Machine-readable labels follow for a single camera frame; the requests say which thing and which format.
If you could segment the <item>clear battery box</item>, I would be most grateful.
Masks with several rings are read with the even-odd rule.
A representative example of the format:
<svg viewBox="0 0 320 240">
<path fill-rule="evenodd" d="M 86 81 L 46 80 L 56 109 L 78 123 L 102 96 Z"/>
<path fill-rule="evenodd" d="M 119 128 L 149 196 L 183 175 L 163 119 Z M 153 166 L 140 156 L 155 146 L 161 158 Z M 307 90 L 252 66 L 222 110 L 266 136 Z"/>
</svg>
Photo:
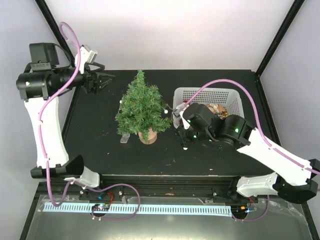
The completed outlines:
<svg viewBox="0 0 320 240">
<path fill-rule="evenodd" d="M 131 136 L 130 133 L 128 133 L 128 134 L 123 134 L 123 135 L 121 136 L 120 143 L 126 144 L 126 143 L 129 141 L 130 136 Z"/>
</svg>

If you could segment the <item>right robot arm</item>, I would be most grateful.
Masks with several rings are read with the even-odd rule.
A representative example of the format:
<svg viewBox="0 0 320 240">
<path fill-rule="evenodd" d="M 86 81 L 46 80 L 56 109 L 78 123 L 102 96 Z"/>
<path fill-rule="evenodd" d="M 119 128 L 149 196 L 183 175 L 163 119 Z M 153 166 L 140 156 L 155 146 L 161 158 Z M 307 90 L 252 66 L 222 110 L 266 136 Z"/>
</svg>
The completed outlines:
<svg viewBox="0 0 320 240">
<path fill-rule="evenodd" d="M 313 177 L 320 172 L 320 162 L 294 155 L 265 137 L 243 117 L 220 118 L 204 104 L 182 103 L 173 111 L 173 119 L 180 122 L 177 132 L 184 150 L 189 142 L 205 141 L 216 149 L 234 149 L 272 170 L 261 176 L 236 177 L 227 189 L 230 200 L 275 195 L 301 204 L 317 195 L 318 184 Z"/>
</svg>

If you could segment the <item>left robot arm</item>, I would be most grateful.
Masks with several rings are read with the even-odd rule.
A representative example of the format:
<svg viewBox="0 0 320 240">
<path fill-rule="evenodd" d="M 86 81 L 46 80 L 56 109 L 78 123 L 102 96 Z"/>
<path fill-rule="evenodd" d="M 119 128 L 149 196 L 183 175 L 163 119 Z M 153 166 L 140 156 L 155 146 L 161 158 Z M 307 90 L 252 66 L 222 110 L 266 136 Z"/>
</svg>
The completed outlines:
<svg viewBox="0 0 320 240">
<path fill-rule="evenodd" d="M 96 94 L 114 79 L 114 75 L 95 62 L 97 51 L 87 45 L 80 47 L 74 67 L 58 67 L 57 47 L 55 43 L 31 43 L 31 62 L 16 81 L 36 142 L 36 167 L 30 174 L 34 179 L 53 177 L 80 183 L 90 187 L 89 193 L 101 200 L 108 188 L 100 182 L 99 173 L 88 169 L 81 155 L 71 159 L 66 151 L 59 122 L 59 97 L 75 87 Z"/>
</svg>

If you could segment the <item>wooden tree base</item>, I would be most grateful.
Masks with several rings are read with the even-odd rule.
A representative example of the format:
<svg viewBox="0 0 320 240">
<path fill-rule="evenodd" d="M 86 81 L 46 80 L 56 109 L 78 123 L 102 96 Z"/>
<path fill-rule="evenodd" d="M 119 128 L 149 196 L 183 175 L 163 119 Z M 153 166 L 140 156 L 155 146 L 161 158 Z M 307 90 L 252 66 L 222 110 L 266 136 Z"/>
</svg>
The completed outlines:
<svg viewBox="0 0 320 240">
<path fill-rule="evenodd" d="M 157 140 L 158 134 L 151 127 L 149 127 L 148 130 L 138 132 L 138 137 L 143 144 L 151 145 Z"/>
</svg>

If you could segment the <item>small green christmas tree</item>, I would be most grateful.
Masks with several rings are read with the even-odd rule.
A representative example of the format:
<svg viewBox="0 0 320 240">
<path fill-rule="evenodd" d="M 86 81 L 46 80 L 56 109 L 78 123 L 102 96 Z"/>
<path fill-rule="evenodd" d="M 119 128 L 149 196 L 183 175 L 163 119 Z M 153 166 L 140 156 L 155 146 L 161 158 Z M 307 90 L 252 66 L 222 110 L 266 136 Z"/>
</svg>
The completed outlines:
<svg viewBox="0 0 320 240">
<path fill-rule="evenodd" d="M 138 135 L 138 132 L 149 128 L 163 133 L 171 126 L 171 118 L 162 116 L 168 105 L 164 102 L 159 88 L 147 84 L 145 79 L 145 73 L 140 69 L 121 98 L 119 112 L 115 116 L 119 135 Z"/>
</svg>

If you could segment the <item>white plastic basket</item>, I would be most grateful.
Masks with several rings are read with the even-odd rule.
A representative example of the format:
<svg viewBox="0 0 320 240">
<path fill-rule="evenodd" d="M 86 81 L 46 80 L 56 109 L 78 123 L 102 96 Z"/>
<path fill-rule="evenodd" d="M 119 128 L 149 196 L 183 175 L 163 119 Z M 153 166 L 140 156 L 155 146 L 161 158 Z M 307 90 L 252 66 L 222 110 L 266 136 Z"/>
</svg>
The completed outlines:
<svg viewBox="0 0 320 240">
<path fill-rule="evenodd" d="M 174 91 L 173 106 L 175 110 L 178 106 L 184 105 L 200 88 L 199 87 L 179 87 Z M 219 104 L 223 106 L 229 115 L 245 117 L 242 100 L 237 90 L 229 88 L 205 88 L 192 101 L 198 104 Z"/>
</svg>

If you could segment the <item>black aluminium rail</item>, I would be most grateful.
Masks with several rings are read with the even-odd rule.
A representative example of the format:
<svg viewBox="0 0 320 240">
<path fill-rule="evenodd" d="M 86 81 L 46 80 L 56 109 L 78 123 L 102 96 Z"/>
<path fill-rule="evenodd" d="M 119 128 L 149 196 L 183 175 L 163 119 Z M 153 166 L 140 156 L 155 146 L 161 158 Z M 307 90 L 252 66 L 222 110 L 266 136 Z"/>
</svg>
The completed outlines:
<svg viewBox="0 0 320 240">
<path fill-rule="evenodd" d="M 97 201 L 98 195 L 109 192 L 117 201 L 124 197 L 135 197 L 137 194 L 129 186 L 134 187 L 141 197 L 199 198 L 231 205 L 249 203 L 250 199 L 256 202 L 258 198 L 277 195 L 257 189 L 249 196 L 242 196 L 236 190 L 238 180 L 239 176 L 101 175 L 97 187 L 75 181 L 72 183 L 79 186 L 90 201 Z"/>
</svg>

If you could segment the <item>black frame post left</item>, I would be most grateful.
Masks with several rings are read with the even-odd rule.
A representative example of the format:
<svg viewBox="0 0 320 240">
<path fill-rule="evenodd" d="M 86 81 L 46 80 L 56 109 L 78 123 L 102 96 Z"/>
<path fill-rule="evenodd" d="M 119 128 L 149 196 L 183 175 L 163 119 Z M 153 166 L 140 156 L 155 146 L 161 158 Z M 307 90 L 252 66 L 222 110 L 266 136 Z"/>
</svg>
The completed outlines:
<svg viewBox="0 0 320 240">
<path fill-rule="evenodd" d="M 74 63 L 74 55 L 71 52 L 70 47 L 67 44 L 67 41 L 64 39 L 63 35 L 60 32 L 59 25 L 54 18 L 52 12 L 50 11 L 49 6 L 47 5 L 45 0 L 35 0 L 35 3 L 37 7 L 39 8 L 40 12 L 42 13 L 45 21 L 47 22 L 49 28 L 51 29 L 53 35 L 55 36 L 57 42 L 59 45 L 63 48 L 63 50 L 66 52 L 66 56 L 70 57 L 71 60 L 71 66 L 75 67 Z"/>
</svg>

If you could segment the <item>black frame post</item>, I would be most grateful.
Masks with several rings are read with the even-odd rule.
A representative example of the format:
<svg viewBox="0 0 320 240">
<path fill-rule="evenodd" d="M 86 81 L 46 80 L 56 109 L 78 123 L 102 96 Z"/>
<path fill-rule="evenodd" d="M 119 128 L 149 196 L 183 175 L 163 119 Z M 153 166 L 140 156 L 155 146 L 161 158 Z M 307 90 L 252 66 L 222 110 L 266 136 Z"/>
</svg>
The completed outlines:
<svg viewBox="0 0 320 240">
<path fill-rule="evenodd" d="M 285 15 L 278 31 L 276 32 L 271 44 L 269 45 L 262 61 L 260 62 L 257 70 L 256 76 L 260 78 L 267 68 L 268 64 L 270 63 L 273 55 L 275 54 L 277 48 L 279 47 L 280 43 L 282 42 L 284 36 L 286 35 L 287 31 L 289 30 L 291 24 L 293 23 L 294 19 L 296 18 L 298 12 L 300 11 L 301 7 L 303 6 L 305 0 L 294 0 L 292 5 L 290 6 L 287 14 Z"/>
<path fill-rule="evenodd" d="M 57 42 L 59 45 L 63 48 L 63 50 L 66 52 L 66 56 L 70 57 L 71 60 L 71 66 L 75 67 L 74 63 L 74 55 L 71 52 L 70 47 L 67 44 L 67 41 L 64 39 L 63 35 L 60 32 L 59 25 L 54 18 L 52 12 L 50 11 L 49 6 L 47 5 L 45 0 L 35 0 L 35 3 L 37 7 L 39 8 L 40 12 L 42 13 L 45 21 L 47 22 L 49 28 L 51 29 L 53 35 L 55 36 Z"/>
</svg>

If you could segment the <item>black frame post right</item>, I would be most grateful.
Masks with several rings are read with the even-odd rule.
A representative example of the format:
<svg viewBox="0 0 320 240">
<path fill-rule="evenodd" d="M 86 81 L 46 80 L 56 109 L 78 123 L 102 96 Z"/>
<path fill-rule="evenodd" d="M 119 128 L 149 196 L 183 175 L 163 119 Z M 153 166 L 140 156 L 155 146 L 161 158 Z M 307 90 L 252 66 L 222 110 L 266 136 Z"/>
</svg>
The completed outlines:
<svg viewBox="0 0 320 240">
<path fill-rule="evenodd" d="M 278 31 L 276 32 L 271 44 L 269 45 L 262 61 L 260 62 L 257 70 L 256 76 L 260 78 L 267 68 L 268 64 L 270 63 L 273 55 L 275 54 L 277 48 L 279 47 L 280 43 L 282 42 L 284 36 L 286 35 L 287 31 L 289 30 L 291 24 L 293 23 L 294 19 L 296 18 L 298 12 L 300 11 L 301 7 L 303 6 L 305 0 L 294 0 L 292 5 L 290 6 L 287 14 L 285 15 Z"/>
</svg>

